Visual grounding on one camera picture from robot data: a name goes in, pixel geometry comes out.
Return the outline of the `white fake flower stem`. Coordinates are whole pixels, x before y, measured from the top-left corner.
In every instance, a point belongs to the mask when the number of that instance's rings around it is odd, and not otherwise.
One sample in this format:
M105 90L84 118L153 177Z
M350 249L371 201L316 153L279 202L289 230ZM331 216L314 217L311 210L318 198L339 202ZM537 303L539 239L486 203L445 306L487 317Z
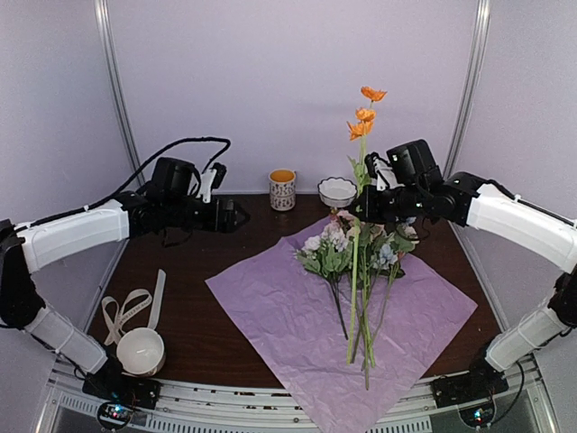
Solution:
M353 258L349 274L351 283L351 320L347 362L355 361L362 346L365 366L376 365L374 345L383 327L393 283L404 276L401 260L419 243L412 225L397 222L392 226L353 220L348 234L352 241ZM385 282L384 299L378 307L377 325L371 325L371 301L376 297L376 285Z

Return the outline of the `patterned mug with orange inside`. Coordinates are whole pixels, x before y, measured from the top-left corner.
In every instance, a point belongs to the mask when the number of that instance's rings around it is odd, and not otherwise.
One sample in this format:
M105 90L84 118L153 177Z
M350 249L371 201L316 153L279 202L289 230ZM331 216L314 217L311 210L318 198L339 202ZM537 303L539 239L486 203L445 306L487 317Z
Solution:
M296 205L296 172L276 169L269 175L270 206L279 212L286 212Z

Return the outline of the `light blue fake flower stem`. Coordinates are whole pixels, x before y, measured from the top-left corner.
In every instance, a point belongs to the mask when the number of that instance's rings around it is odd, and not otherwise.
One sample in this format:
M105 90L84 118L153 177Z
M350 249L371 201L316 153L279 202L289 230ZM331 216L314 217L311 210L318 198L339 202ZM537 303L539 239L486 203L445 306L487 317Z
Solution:
M404 253L395 243L385 243L371 257L371 269L378 274L397 274L400 272L400 260Z

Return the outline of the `pink fake flower stem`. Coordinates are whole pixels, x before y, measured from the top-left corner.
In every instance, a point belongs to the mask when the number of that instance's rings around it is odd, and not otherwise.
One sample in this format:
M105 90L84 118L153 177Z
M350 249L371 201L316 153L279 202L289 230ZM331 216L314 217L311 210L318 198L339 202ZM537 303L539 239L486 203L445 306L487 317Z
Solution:
M370 389L370 370L375 366L372 348L369 301L371 298L370 227L344 209L332 209L330 222L335 223L347 241L345 252L350 251L349 262L344 269L350 284L350 313L346 322L348 345L346 363L354 364L357 355L362 356L361 372L366 391Z

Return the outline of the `orange fake flower stem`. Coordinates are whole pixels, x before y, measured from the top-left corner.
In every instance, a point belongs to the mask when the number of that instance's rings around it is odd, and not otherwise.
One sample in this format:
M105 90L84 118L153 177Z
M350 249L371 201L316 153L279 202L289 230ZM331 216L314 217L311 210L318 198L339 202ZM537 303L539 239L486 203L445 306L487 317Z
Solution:
M368 171L365 167L364 158L367 152L366 136L371 132L374 124L374 119L376 117L376 112L372 109L372 105L375 102L380 102L386 95L386 91L375 90L368 86L361 87L361 93L369 99L370 104L368 108L361 107L355 110L355 124L347 123L349 128L349 140L354 141L356 139L360 140L360 150L359 158L357 160L350 158L350 162L353 166L353 174L355 177L356 185L356 197L358 198L365 186L367 186L369 181ZM362 307L365 307L365 303L368 300L368 288L365 283L359 283L359 266L360 266L360 230L361 223L360 220L355 217L353 219L353 275L352 275L352 313L350 319L350 330L354 331L353 320L356 316L357 311L357 291L360 290L363 296ZM374 353L372 349L372 337L370 333L370 328L367 318L359 318L359 330L357 336L363 335L363 340L365 344L365 369L375 366Z

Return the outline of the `purple hydrangea fake flower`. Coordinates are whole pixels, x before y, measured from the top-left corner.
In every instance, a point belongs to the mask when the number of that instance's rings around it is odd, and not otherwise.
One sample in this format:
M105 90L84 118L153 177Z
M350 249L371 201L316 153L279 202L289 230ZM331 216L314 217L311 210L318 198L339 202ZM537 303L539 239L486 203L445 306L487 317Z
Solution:
M351 263L353 246L342 224L337 220L329 222L320 235L308 237L303 247L296 251L295 256L307 272L321 277L328 283L344 338L348 339L339 283Z

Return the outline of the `pink purple wrapping paper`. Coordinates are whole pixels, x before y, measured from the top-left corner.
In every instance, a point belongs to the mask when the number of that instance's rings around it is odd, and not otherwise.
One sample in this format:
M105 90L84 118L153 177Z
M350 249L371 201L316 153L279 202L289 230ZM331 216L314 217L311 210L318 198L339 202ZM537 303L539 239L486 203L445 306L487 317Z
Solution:
M413 255L405 274L381 281L369 317L378 329L369 374L346 361L341 325L348 301L306 272L294 252L324 220L207 281L217 301L308 417L324 432L372 428L425 374L476 308L475 302Z

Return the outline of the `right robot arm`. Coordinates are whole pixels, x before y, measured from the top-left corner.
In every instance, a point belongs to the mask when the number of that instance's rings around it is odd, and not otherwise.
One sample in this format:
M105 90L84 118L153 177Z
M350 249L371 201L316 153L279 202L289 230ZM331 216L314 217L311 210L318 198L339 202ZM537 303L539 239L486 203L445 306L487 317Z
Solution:
M424 140L361 157L368 181L350 211L363 222L389 224L411 217L444 220L500 238L559 272L544 298L516 325L495 336L464 375L463 391L482 397L497 376L526 355L576 328L576 223L467 171L445 178Z

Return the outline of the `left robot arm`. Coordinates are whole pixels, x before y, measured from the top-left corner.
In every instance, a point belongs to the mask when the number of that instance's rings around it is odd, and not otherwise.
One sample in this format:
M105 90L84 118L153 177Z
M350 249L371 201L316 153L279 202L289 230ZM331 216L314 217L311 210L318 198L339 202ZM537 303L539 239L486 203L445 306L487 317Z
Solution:
M230 140L202 136L165 145L109 195L83 207L32 222L1 223L1 326L23 331L83 373L94 374L111 401L129 393L129 380L101 344L59 313L37 283L60 266L86 270L91 250L147 234L178 229L231 233L249 217L233 200L218 197L227 168L219 161Z

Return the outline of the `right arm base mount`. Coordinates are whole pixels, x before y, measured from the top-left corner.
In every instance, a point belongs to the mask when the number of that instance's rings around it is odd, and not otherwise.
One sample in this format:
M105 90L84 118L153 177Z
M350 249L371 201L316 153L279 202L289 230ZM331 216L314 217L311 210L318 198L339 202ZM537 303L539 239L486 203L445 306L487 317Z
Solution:
M488 428L497 418L495 396L509 389L505 379L486 379L466 373L431 382L438 409L455 407L468 428Z

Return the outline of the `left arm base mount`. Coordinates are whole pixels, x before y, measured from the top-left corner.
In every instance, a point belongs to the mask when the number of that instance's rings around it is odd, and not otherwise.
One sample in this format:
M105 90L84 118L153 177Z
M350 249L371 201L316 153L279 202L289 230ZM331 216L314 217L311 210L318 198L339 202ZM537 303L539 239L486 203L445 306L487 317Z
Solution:
M123 375L116 386L105 385L95 375L83 382L82 392L97 397L96 420L105 429L117 431L154 410L160 397L161 383L152 379Z

